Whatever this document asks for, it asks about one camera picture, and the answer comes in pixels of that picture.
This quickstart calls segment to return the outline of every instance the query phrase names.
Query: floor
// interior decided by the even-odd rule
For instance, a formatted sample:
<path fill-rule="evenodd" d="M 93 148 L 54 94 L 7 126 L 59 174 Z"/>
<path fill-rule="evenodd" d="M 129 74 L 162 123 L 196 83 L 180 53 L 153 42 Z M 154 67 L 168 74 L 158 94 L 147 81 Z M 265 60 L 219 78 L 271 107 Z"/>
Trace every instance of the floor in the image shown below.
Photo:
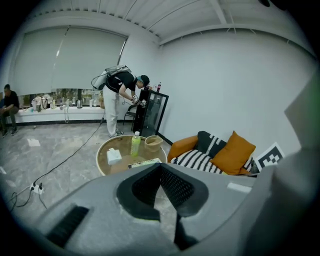
<path fill-rule="evenodd" d="M 30 186 L 35 179 L 72 155 L 98 127 L 98 123 L 20 126 L 16 135 L 0 138 L 0 189 L 5 202 L 12 198 L 13 192 Z M 133 134 L 130 123 L 124 126 L 119 124 L 119 127 L 125 135 Z M 86 182 L 101 176 L 96 165 L 96 154 L 108 139 L 107 125 L 103 123 L 82 149 L 39 180 L 44 187 L 41 199 L 47 208 Z M 166 154 L 170 147 L 166 142 L 162 145 Z M 17 206 L 28 199 L 29 191 L 27 189 L 18 196 Z M 13 202 L 7 203 L 9 209 Z M 176 211 L 162 188 L 157 193 L 155 208 L 161 214 L 162 230 L 173 240 Z M 39 195 L 32 192 L 29 202 L 23 207 L 15 207 L 12 214 L 32 227 L 45 211 Z"/>

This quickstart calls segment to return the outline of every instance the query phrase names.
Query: black cabinet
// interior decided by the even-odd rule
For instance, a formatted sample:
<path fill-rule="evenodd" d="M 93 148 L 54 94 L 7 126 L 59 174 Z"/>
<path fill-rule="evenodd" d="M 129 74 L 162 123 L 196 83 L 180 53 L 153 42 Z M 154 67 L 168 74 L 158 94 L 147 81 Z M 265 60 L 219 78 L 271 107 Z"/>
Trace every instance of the black cabinet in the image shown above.
<path fill-rule="evenodd" d="M 139 100 L 146 100 L 145 107 L 136 109 L 133 131 L 140 132 L 140 136 L 149 137 L 159 131 L 169 96 L 153 90 L 141 90 Z"/>

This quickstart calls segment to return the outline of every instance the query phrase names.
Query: checkered marker board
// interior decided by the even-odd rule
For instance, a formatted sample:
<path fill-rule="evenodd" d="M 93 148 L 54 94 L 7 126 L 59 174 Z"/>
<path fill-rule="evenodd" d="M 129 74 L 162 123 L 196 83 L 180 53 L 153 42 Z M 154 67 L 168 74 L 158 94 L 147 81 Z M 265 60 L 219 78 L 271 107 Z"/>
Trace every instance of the checkered marker board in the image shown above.
<path fill-rule="evenodd" d="M 285 154 L 279 147 L 278 143 L 273 143 L 266 151 L 255 158 L 256 166 L 259 172 L 263 167 L 277 165 L 278 162 L 285 157 Z"/>

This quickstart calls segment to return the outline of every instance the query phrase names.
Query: coffee table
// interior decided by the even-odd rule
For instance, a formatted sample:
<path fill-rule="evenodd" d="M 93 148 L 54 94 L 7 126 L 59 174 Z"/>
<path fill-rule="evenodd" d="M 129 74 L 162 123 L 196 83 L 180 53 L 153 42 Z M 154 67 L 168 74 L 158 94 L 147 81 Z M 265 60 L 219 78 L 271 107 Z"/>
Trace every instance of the coffee table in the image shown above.
<path fill-rule="evenodd" d="M 116 174 L 119 172 L 130 170 L 128 165 L 136 164 L 139 162 L 159 158 L 162 163 L 167 162 L 167 155 L 163 148 L 160 148 L 157 152 L 150 152 L 145 149 L 145 137 L 141 138 L 139 145 L 139 152 L 137 157 L 130 155 L 131 140 L 133 135 L 122 135 L 107 140 L 98 150 L 96 154 L 96 165 L 102 175 Z M 107 161 L 107 151 L 111 148 L 119 150 L 122 156 L 122 160 L 114 165 L 109 165 Z"/>

